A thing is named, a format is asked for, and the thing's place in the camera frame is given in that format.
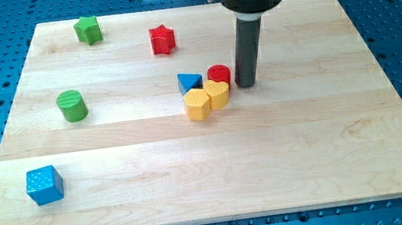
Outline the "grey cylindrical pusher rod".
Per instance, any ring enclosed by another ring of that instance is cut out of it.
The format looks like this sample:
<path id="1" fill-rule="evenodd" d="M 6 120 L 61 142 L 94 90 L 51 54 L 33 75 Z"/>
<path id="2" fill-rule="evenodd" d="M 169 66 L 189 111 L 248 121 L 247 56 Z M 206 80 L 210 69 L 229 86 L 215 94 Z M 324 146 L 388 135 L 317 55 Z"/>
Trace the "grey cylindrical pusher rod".
<path id="1" fill-rule="evenodd" d="M 249 88 L 256 81 L 261 18 L 252 21 L 236 20 L 235 83 Z"/>

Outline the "black collar tool mount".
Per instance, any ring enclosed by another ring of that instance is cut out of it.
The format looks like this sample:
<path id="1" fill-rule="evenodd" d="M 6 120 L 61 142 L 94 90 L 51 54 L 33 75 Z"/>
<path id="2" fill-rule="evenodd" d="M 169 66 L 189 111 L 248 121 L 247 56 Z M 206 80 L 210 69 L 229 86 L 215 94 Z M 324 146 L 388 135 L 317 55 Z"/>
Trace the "black collar tool mount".
<path id="1" fill-rule="evenodd" d="M 258 14 L 269 11 L 279 5 L 282 0 L 221 0 L 221 4 L 236 13 Z"/>

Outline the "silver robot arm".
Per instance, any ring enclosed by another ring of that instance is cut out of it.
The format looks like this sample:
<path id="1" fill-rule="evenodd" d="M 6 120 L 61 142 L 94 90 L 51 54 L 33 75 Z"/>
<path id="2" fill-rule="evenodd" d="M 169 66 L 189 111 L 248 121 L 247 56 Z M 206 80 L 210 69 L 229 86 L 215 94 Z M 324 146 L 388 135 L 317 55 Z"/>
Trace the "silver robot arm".
<path id="1" fill-rule="evenodd" d="M 235 13 L 235 83 L 249 88 L 256 82 L 257 57 L 261 18 L 282 0 L 221 0 L 221 4 Z"/>

